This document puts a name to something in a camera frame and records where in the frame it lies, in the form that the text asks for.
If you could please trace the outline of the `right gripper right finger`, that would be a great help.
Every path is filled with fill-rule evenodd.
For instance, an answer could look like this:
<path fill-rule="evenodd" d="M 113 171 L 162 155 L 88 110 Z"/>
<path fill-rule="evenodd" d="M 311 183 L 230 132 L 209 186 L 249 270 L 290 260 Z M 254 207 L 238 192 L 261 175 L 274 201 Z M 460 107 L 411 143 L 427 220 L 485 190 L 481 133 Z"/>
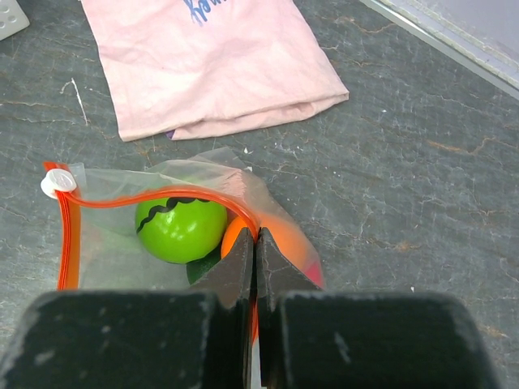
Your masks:
<path fill-rule="evenodd" d="M 255 252 L 268 388 L 497 388 L 470 312 L 441 293 L 319 288 L 261 229 Z"/>

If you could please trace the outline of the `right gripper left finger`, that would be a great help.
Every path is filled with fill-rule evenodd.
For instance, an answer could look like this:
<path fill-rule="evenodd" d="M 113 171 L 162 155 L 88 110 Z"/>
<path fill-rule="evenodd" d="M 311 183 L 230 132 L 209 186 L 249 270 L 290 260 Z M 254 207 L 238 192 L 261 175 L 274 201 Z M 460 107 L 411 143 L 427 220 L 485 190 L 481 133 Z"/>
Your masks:
<path fill-rule="evenodd" d="M 248 388 L 254 242 L 183 291 L 61 291 L 26 310 L 4 388 Z"/>

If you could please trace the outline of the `dark green avocado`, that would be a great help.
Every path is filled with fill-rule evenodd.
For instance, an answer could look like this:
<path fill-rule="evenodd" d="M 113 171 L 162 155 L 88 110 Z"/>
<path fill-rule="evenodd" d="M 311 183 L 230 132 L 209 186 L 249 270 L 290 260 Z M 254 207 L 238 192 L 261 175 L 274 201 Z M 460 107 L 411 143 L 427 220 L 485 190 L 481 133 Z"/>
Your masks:
<path fill-rule="evenodd" d="M 208 255 L 202 259 L 189 262 L 186 265 L 189 285 L 195 284 L 202 276 L 209 272 L 221 260 L 219 253 Z"/>

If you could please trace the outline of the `orange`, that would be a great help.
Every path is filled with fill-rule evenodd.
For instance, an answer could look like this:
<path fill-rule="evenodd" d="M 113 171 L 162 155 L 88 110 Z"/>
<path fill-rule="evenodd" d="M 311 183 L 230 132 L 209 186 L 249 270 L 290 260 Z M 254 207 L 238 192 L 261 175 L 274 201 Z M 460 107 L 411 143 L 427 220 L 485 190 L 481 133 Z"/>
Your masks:
<path fill-rule="evenodd" d="M 272 234 L 279 251 L 299 270 L 305 271 L 311 265 L 319 263 L 319 255 L 295 223 L 265 213 L 260 215 L 260 222 Z M 244 220 L 238 216 L 230 222 L 221 243 L 222 258 L 230 252 L 240 231 L 246 226 Z"/>

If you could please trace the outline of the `green apple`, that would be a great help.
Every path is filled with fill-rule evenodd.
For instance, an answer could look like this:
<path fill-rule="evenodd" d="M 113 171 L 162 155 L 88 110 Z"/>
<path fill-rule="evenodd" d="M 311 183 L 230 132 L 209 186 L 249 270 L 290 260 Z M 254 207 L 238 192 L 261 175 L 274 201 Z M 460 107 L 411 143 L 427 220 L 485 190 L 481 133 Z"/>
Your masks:
<path fill-rule="evenodd" d="M 218 247 L 227 209 L 197 198 L 160 198 L 136 206 L 135 231 L 143 247 L 168 263 L 202 259 Z"/>

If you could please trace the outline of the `clear zip top bag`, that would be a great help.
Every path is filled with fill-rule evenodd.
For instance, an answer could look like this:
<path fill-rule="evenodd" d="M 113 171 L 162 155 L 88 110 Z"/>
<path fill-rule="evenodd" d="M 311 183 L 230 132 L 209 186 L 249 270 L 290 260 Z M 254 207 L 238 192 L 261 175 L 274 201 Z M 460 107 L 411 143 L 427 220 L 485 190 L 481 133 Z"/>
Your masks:
<path fill-rule="evenodd" d="M 221 261 L 247 229 L 267 229 L 316 285 L 320 257 L 294 219 L 227 147 L 144 171 L 47 161 L 42 191 L 57 201 L 57 287 L 183 289 Z"/>

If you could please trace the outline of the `white perforated plastic basket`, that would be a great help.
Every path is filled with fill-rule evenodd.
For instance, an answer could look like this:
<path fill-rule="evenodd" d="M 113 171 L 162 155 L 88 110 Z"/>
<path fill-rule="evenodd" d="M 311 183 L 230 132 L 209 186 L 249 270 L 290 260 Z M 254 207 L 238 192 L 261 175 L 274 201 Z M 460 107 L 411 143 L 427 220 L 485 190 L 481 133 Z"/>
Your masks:
<path fill-rule="evenodd" d="M 0 0 L 0 41 L 21 32 L 30 25 L 16 0 Z"/>

